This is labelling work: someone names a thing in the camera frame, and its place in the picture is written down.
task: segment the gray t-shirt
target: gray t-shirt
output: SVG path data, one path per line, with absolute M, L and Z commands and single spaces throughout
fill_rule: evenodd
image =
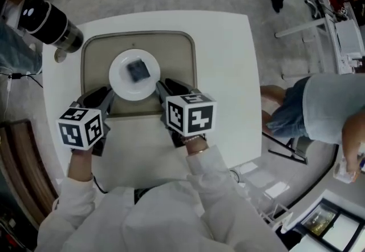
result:
M 365 74 L 312 76 L 304 89 L 304 125 L 310 139 L 342 143 L 348 117 L 365 106 Z

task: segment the white cable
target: white cable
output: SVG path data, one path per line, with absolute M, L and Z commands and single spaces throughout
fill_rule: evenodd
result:
M 5 108 L 5 111 L 4 111 L 4 121 L 5 121 L 5 114 L 6 114 L 6 111 L 7 111 L 7 106 L 9 105 L 9 96 L 10 96 L 10 91 L 7 92 L 6 108 Z
M 13 73 L 13 71 L 12 71 L 11 69 L 7 68 L 7 67 L 0 67 L 0 68 L 5 68 L 5 69 L 7 69 L 8 71 L 10 71 L 10 73 L 11 73 L 11 74 Z

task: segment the white plate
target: white plate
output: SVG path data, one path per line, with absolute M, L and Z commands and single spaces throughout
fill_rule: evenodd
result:
M 127 70 L 127 65 L 138 59 L 145 63 L 150 77 L 135 83 Z M 109 69 L 109 81 L 119 97 L 129 101 L 138 101 L 147 98 L 155 91 L 160 74 L 160 66 L 152 54 L 141 49 L 130 49 L 122 52 L 113 60 Z

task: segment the white jacket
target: white jacket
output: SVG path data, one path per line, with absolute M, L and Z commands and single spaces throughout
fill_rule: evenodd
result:
M 95 209 L 92 181 L 65 179 L 36 251 L 287 251 L 238 194 L 216 147 L 187 160 L 187 181 L 155 187 L 136 205 L 133 188 L 116 188 Z

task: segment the jeans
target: jeans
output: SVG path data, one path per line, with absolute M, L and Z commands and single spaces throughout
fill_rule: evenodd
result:
M 10 70 L 24 75 L 36 74 L 41 67 L 41 55 L 30 49 L 13 29 L 0 20 L 0 72 L 9 74 Z
M 266 124 L 273 136 L 308 136 L 303 116 L 303 94 L 308 80 L 309 77 L 301 79 L 286 90 L 283 104 L 276 109 Z

